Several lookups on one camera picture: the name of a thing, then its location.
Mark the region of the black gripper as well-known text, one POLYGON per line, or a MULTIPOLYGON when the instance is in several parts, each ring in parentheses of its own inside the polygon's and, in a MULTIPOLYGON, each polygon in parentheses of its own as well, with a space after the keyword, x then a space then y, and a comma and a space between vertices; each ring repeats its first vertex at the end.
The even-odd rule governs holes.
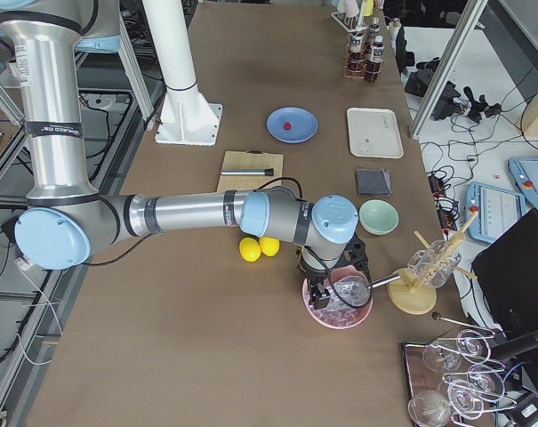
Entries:
POLYGON ((324 265, 330 270, 352 265, 370 278, 365 242, 353 235, 347 243, 334 243, 320 235, 297 237, 301 247, 298 258, 299 268, 305 276, 317 285, 309 285, 309 305, 313 310, 325 309, 330 301, 330 292, 323 284, 327 278, 324 265))

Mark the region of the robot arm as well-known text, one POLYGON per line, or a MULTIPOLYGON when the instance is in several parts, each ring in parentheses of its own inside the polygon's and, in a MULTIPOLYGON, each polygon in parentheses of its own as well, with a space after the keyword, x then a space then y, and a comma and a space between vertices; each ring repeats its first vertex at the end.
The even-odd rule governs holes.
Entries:
POLYGON ((75 54, 120 48, 118 2, 0 1, 0 26, 15 48, 35 180, 15 237, 36 265, 64 270, 127 238, 237 226, 299 247, 315 309, 336 295, 333 270, 352 265, 367 271, 357 209, 345 197, 311 203, 282 186, 173 197, 101 195, 87 172, 75 54))

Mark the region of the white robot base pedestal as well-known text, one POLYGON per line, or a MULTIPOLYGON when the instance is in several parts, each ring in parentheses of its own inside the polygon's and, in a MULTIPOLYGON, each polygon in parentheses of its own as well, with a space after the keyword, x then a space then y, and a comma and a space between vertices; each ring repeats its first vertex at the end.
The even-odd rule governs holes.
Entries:
POLYGON ((148 0, 143 8, 166 88, 156 142, 212 147, 222 105, 199 92, 181 2, 148 0))

